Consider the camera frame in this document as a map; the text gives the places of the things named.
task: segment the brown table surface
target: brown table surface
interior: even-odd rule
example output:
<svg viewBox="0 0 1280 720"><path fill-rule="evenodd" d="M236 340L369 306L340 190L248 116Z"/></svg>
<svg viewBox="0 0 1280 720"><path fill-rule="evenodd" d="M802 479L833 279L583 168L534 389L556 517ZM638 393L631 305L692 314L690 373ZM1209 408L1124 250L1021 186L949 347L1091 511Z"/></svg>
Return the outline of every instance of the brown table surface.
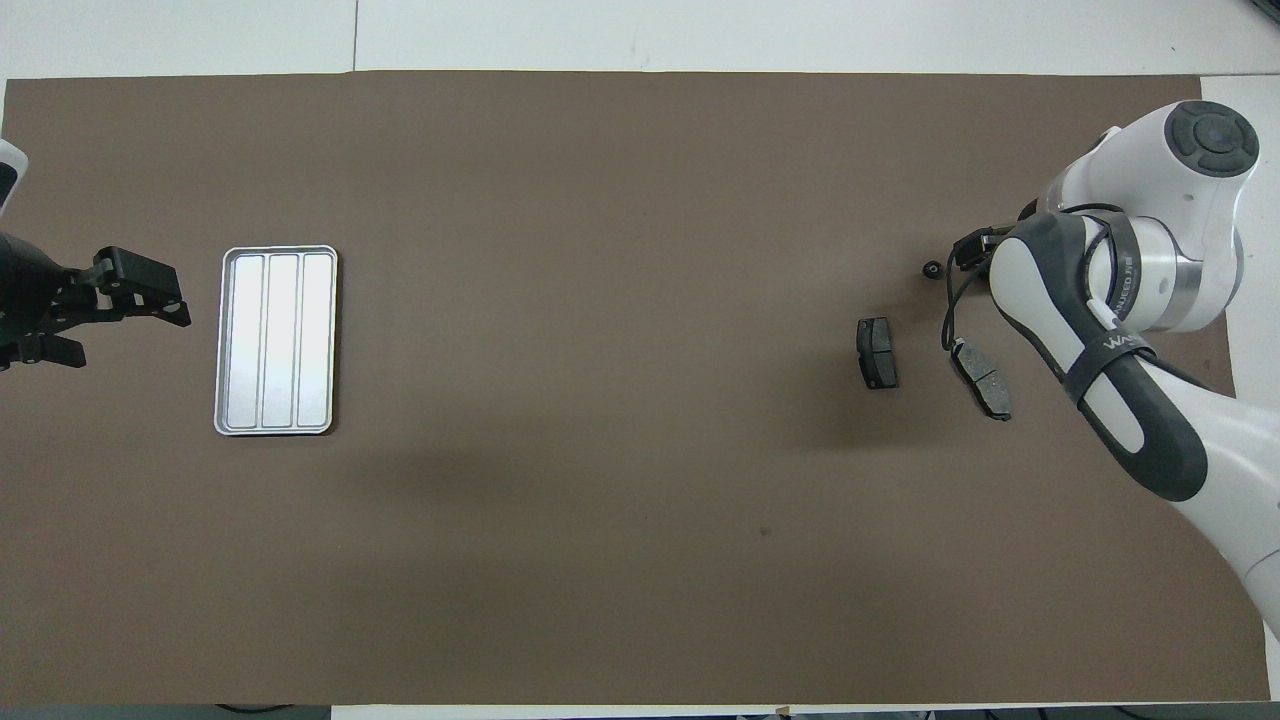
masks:
<svg viewBox="0 0 1280 720"><path fill-rule="evenodd" d="M5 229L187 329L0 377L0 702L1265 698L1213 548L920 265L1194 78L15 81ZM220 259L342 254L338 421L214 432ZM902 387L861 387L887 315ZM1230 391L1221 324L1160 338Z"/></svg>

